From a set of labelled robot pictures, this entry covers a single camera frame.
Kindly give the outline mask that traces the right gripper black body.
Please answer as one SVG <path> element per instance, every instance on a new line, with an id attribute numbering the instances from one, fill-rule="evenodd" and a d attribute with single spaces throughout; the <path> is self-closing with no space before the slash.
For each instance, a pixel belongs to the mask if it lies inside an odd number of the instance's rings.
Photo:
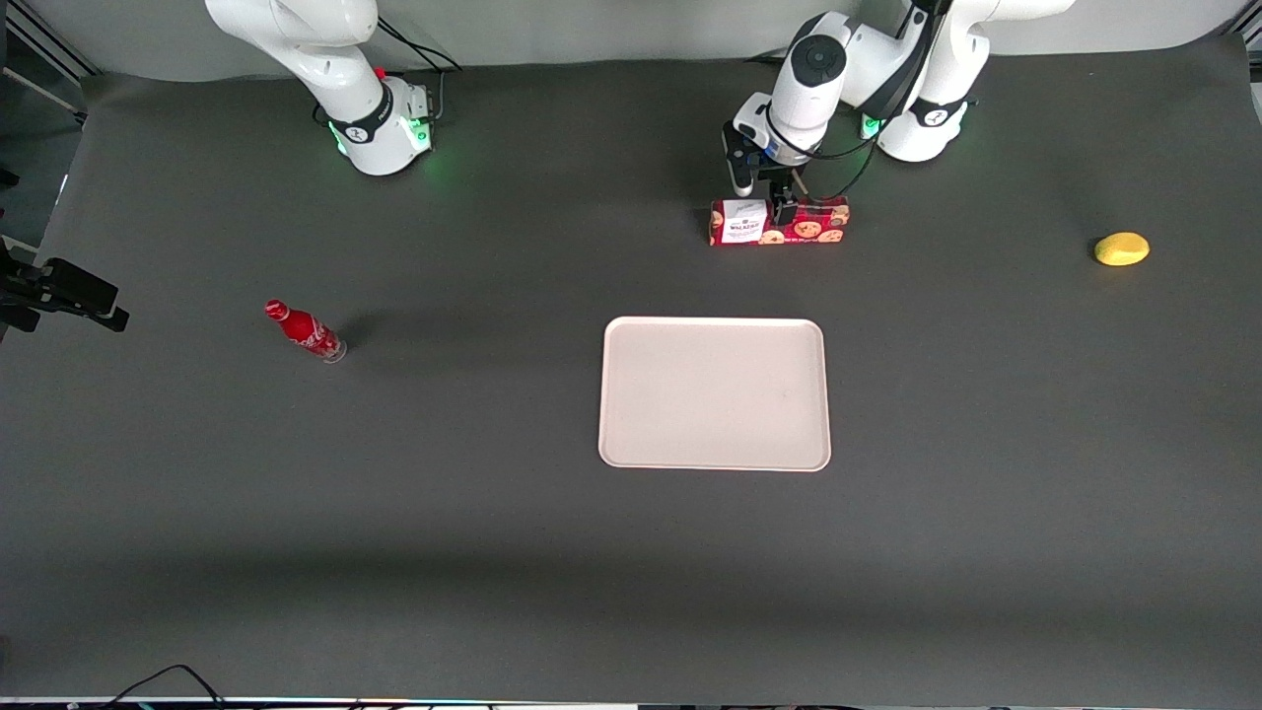
<path id="1" fill-rule="evenodd" d="M 45 305 L 44 269 L 13 256 L 1 243 L 1 320 L 4 327 L 32 333 L 37 330 Z"/>

